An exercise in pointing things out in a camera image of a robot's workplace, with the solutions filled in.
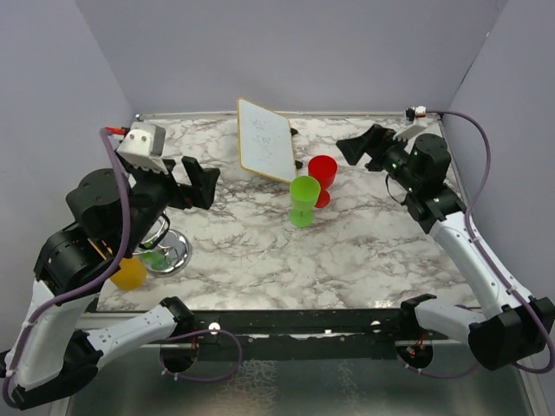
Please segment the red wine glass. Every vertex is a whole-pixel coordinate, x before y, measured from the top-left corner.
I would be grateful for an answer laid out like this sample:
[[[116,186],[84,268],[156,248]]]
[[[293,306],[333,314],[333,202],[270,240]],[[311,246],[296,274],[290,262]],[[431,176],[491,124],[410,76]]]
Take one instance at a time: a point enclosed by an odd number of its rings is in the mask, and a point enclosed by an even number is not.
[[[329,188],[335,181],[337,170],[337,162],[328,155],[318,155],[310,160],[308,164],[308,174],[316,179],[321,187],[315,205],[316,208],[324,208],[329,204]]]

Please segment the yellow wine glass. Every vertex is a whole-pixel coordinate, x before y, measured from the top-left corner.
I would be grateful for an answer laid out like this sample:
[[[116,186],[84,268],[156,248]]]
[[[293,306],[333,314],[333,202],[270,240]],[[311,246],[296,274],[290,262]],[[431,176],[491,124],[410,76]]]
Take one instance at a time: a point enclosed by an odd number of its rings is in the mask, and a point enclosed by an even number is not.
[[[120,269],[110,277],[110,281],[123,291],[138,289],[147,280],[147,269],[138,257],[122,258]]]

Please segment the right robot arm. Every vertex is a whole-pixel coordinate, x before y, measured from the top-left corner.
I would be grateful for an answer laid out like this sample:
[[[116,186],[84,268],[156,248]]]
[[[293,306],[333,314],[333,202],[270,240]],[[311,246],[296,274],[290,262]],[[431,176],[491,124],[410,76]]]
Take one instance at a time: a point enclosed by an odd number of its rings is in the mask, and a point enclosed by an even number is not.
[[[480,305],[480,312],[473,312],[433,295],[409,299],[398,318],[405,337],[438,332],[469,346],[488,370],[552,346],[553,302],[524,288],[482,239],[469,208],[445,182],[451,155],[442,137],[422,133],[408,146],[394,130],[374,124],[336,146],[351,166],[368,155],[368,171],[386,172],[406,191],[403,205],[409,215],[448,254]]]

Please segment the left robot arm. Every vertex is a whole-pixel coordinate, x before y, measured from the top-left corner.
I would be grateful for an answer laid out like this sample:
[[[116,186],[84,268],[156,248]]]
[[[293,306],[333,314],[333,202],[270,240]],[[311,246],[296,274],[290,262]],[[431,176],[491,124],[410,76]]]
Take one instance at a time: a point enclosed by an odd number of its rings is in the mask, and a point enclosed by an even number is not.
[[[193,313],[175,296],[119,326],[90,332],[77,327],[121,259],[142,246],[166,208],[212,206],[219,169],[187,156],[181,162],[186,185],[170,172],[120,164],[89,173],[67,195],[75,220],[43,245],[22,330],[1,355],[9,406],[27,410],[69,397],[113,359],[151,341],[184,341],[194,331]]]

